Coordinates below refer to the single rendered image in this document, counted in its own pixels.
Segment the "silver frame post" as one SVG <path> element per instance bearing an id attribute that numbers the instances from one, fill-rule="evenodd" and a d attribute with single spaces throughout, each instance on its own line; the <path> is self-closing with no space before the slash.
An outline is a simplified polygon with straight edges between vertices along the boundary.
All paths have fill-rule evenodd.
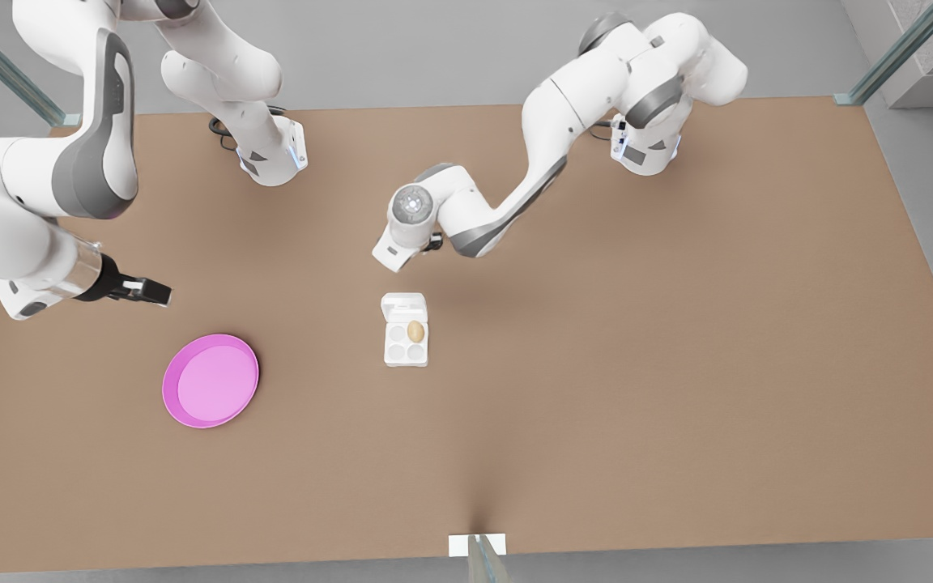
<path id="1" fill-rule="evenodd" d="M 0 82 L 52 128 L 77 128 L 82 116 L 66 113 L 0 51 Z"/>
<path id="2" fill-rule="evenodd" d="M 449 557 L 466 557 L 469 583 L 513 583 L 502 560 L 506 554 L 506 534 L 448 536 Z"/>
<path id="3" fill-rule="evenodd" d="M 842 107 L 862 107 L 918 49 L 933 36 L 933 0 L 923 8 L 917 19 L 903 30 L 896 40 L 869 67 L 855 85 L 846 92 L 834 93 L 833 103 Z"/>

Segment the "white egg box base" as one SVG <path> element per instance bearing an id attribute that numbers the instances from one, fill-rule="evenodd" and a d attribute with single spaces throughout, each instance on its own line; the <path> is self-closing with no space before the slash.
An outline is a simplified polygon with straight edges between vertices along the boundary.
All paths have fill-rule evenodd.
<path id="1" fill-rule="evenodd" d="M 412 343 L 407 337 L 407 325 L 411 321 L 386 322 L 384 337 L 384 362 L 389 368 L 426 368 L 428 365 L 428 322 L 426 335 L 422 343 Z"/>

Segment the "pink round plate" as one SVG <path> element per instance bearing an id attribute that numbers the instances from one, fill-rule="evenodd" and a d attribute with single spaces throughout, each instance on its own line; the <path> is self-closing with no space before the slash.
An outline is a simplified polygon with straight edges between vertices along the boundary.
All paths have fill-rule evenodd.
<path id="1" fill-rule="evenodd" d="M 255 351 L 230 334 L 208 334 L 179 350 L 163 374 L 165 410 L 185 427 L 219 427 L 239 415 L 256 394 Z"/>

